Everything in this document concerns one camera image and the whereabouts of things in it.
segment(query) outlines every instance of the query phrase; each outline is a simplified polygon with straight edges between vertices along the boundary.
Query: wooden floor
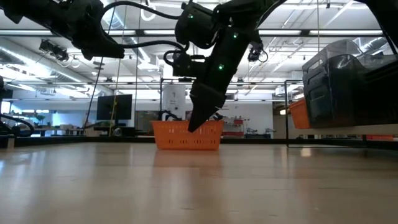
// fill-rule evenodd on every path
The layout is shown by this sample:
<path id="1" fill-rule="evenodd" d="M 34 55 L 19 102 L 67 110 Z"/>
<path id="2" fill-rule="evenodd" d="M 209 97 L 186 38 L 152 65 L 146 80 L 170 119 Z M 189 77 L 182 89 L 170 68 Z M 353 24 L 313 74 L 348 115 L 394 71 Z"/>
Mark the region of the wooden floor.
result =
<path id="1" fill-rule="evenodd" d="M 357 149 L 69 144 L 0 152 L 0 223 L 398 223 L 398 159 Z"/>

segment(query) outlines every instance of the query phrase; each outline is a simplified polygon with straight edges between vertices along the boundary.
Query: orange basket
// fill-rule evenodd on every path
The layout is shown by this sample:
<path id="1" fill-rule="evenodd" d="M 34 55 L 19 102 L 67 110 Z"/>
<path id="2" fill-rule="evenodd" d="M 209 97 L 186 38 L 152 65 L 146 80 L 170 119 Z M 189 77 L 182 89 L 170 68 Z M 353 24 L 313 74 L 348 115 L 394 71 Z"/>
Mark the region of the orange basket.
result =
<path id="1" fill-rule="evenodd" d="M 189 121 L 153 121 L 158 149 L 218 150 L 224 121 L 207 121 L 194 133 Z"/>
<path id="2" fill-rule="evenodd" d="M 289 106 L 290 112 L 292 113 L 293 123 L 297 129 L 310 129 L 310 121 L 308 119 L 307 105 L 305 99 L 302 99 L 296 103 L 292 103 Z"/>

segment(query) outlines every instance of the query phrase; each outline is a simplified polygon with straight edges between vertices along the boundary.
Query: black monitor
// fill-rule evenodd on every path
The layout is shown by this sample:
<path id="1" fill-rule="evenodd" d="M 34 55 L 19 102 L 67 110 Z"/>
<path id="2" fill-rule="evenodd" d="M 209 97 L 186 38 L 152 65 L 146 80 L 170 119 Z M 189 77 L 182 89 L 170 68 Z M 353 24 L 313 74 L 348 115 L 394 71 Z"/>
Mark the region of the black monitor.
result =
<path id="1" fill-rule="evenodd" d="M 98 97 L 97 120 L 112 119 L 114 96 Z M 121 119 L 131 119 L 132 95 L 116 96 L 113 119 L 118 123 Z"/>

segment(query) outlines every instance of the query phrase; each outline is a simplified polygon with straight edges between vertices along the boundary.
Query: shelf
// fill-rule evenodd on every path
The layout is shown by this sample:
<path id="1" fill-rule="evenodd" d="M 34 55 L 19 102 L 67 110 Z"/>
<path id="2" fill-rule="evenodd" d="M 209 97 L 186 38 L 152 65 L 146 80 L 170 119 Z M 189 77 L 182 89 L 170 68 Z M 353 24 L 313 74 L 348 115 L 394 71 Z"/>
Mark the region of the shelf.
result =
<path id="1" fill-rule="evenodd" d="M 319 128 L 319 129 L 290 129 L 292 134 L 317 134 L 317 135 L 328 135 L 328 134 L 398 134 L 398 124 L 383 124 L 383 125 L 371 125 L 371 126 L 355 126 L 355 127 L 343 127 L 343 128 Z"/>

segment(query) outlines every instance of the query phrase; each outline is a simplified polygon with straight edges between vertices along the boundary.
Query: white cylinder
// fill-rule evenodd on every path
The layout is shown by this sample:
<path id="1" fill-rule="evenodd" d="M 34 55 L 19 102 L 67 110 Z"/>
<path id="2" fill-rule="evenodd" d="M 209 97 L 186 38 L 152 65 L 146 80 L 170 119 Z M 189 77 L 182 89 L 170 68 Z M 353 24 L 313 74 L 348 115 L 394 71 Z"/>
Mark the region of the white cylinder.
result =
<path id="1" fill-rule="evenodd" d="M 162 109 L 185 120 L 185 85 L 168 84 L 163 90 Z"/>

